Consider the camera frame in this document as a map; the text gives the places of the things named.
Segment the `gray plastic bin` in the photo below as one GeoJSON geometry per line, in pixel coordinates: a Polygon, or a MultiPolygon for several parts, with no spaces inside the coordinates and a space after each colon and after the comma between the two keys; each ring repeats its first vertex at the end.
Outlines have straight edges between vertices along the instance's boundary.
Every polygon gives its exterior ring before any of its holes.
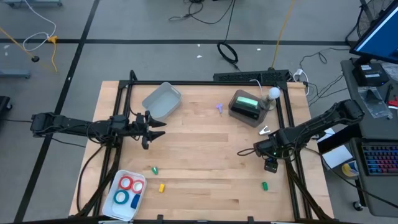
{"type": "Polygon", "coordinates": [[[150,115],[157,121],[163,121],[181,103],[181,93],[170,83],[162,83],[153,93],[142,102],[142,106],[149,110],[150,115]]]}

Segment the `white cable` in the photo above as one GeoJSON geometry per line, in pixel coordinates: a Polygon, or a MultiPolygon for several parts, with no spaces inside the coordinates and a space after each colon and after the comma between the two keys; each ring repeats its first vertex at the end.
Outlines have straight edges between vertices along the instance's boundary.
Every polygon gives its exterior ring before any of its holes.
{"type": "Polygon", "coordinates": [[[256,81],[259,84],[260,91],[261,91],[261,96],[262,96],[262,87],[261,87],[261,84],[260,84],[259,80],[250,80],[250,82],[253,82],[253,81],[256,81]]]}
{"type": "MultiPolygon", "coordinates": [[[[310,80],[308,79],[307,74],[302,70],[302,69],[297,69],[297,71],[293,74],[293,80],[294,82],[298,82],[300,80],[301,75],[304,74],[305,79],[307,81],[307,83],[310,82],[310,80]]],[[[308,96],[308,94],[310,93],[310,88],[307,86],[307,92],[305,93],[306,96],[308,96]]]]}
{"type": "Polygon", "coordinates": [[[44,17],[43,17],[42,15],[40,15],[39,13],[35,12],[35,11],[33,10],[32,6],[30,6],[30,4],[27,2],[27,0],[24,0],[24,1],[25,1],[25,3],[27,4],[27,6],[29,7],[29,9],[30,9],[34,14],[36,14],[36,15],[39,16],[40,18],[42,18],[42,19],[44,19],[45,21],[50,22],[50,23],[52,23],[52,24],[54,25],[54,31],[51,33],[51,35],[49,35],[49,34],[46,33],[46,32],[38,32],[38,33],[33,34],[32,36],[30,36],[30,37],[28,37],[28,38],[26,38],[26,39],[24,40],[24,42],[22,43],[22,46],[24,47],[24,49],[25,49],[26,51],[29,51],[29,52],[30,52],[30,51],[36,50],[36,49],[38,49],[39,47],[41,47],[41,46],[46,42],[46,40],[47,40],[48,38],[52,37],[52,36],[54,35],[55,31],[57,30],[57,25],[56,25],[54,22],[50,21],[49,19],[44,18],[44,17]],[[25,43],[26,43],[29,39],[31,39],[32,37],[34,37],[34,36],[36,36],[36,35],[40,35],[40,34],[46,35],[47,38],[46,38],[45,40],[43,40],[43,42],[42,42],[41,44],[39,44],[37,47],[35,47],[35,48],[33,48],[33,49],[26,49],[25,43]]]}

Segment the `computer monitor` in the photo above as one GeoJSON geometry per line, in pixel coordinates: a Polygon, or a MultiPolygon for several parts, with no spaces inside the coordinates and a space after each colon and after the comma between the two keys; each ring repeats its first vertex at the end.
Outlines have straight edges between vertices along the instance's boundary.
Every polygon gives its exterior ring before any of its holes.
{"type": "Polygon", "coordinates": [[[360,55],[357,63],[361,64],[373,58],[398,63],[398,0],[393,1],[372,23],[350,53],[360,55]]]}

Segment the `desk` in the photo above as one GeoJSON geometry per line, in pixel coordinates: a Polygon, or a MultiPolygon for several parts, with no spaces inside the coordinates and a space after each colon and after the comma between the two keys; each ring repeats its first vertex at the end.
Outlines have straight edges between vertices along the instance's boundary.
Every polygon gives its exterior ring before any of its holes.
{"type": "MultiPolygon", "coordinates": [[[[118,85],[119,82],[103,82],[94,121],[112,115],[118,85]]],[[[157,87],[133,86],[131,106],[135,113],[144,112],[141,102],[157,87]]],[[[153,129],[164,130],[166,134],[152,142],[147,151],[131,138],[123,141],[119,168],[144,175],[148,183],[135,219],[154,220],[158,214],[163,214],[165,220],[246,221],[248,216],[253,216],[256,221],[294,221],[284,161],[279,161],[278,172],[273,174],[264,170],[264,161],[255,154],[236,155],[266,137],[259,136],[257,128],[229,117],[227,105],[236,90],[258,96],[259,87],[174,87],[182,93],[182,104],[164,121],[166,126],[153,129]],[[218,103],[224,105],[222,115],[216,108],[218,103]],[[152,166],[159,168],[158,175],[152,173],[152,166]],[[262,189],[263,181],[268,183],[267,192],[262,189]],[[158,192],[160,184],[165,184],[162,194],[158,192]]],[[[289,83],[289,95],[295,123],[310,119],[304,86],[289,83]]],[[[285,103],[281,105],[287,126],[285,103]]],[[[272,131],[279,129],[276,110],[268,112],[264,124],[272,131]]],[[[317,149],[315,141],[311,141],[309,147],[317,149]]],[[[83,164],[97,148],[98,145],[88,141],[83,164]]],[[[319,156],[308,151],[302,151],[301,156],[308,191],[326,214],[333,217],[319,156]]],[[[81,185],[81,206],[98,186],[103,157],[104,151],[86,168],[81,185]]],[[[104,191],[102,202],[107,192],[104,191]]],[[[298,200],[302,199],[299,191],[297,194],[298,200]]],[[[299,206],[301,217],[304,217],[302,203],[299,206]]],[[[76,193],[70,214],[76,214],[76,193]]]]}
{"type": "MultiPolygon", "coordinates": [[[[347,127],[342,131],[339,131],[335,135],[326,139],[326,141],[322,141],[318,144],[320,148],[320,152],[324,153],[330,149],[335,148],[336,146],[340,146],[346,142],[349,142],[349,147],[351,152],[356,158],[358,167],[359,167],[359,182],[356,181],[356,184],[359,184],[359,187],[362,187],[364,190],[371,192],[381,198],[389,200],[392,203],[398,203],[398,194],[396,194],[398,184],[398,176],[389,176],[389,177],[375,177],[375,176],[367,176],[366,173],[361,169],[363,167],[362,160],[360,159],[359,152],[357,150],[356,144],[358,139],[381,139],[381,140],[390,140],[396,141],[398,140],[398,117],[396,116],[396,111],[393,110],[393,119],[388,120],[386,117],[374,119],[372,115],[369,113],[368,109],[365,107],[361,97],[358,93],[358,84],[355,80],[355,77],[352,73],[354,69],[354,65],[350,60],[344,60],[341,62],[341,67],[343,70],[343,75],[345,77],[349,95],[352,100],[356,100],[362,110],[365,112],[365,116],[363,120],[354,126],[347,127]]],[[[381,97],[384,97],[387,94],[387,89],[390,83],[396,83],[393,79],[390,79],[386,84],[377,88],[381,97]]],[[[391,92],[391,99],[394,95],[398,95],[397,88],[395,88],[396,92],[391,92]]],[[[369,207],[369,211],[375,216],[384,216],[384,217],[398,217],[397,209],[381,202],[375,198],[368,196],[367,194],[363,194],[358,191],[359,199],[363,206],[369,207]]]]}

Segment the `white paper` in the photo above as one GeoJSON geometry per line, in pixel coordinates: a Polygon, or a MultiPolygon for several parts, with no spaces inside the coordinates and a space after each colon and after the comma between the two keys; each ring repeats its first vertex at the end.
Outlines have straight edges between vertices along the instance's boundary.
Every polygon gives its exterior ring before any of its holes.
{"type": "MultiPolygon", "coordinates": [[[[326,132],[325,136],[320,138],[317,142],[320,142],[320,141],[334,135],[334,133],[335,133],[331,128],[326,129],[325,132],[326,132]]],[[[330,152],[327,152],[327,153],[323,154],[322,156],[330,168],[334,168],[334,167],[346,162],[347,160],[353,158],[353,155],[351,155],[351,153],[349,153],[348,149],[344,145],[339,146],[335,149],[332,149],[330,152]]]]}

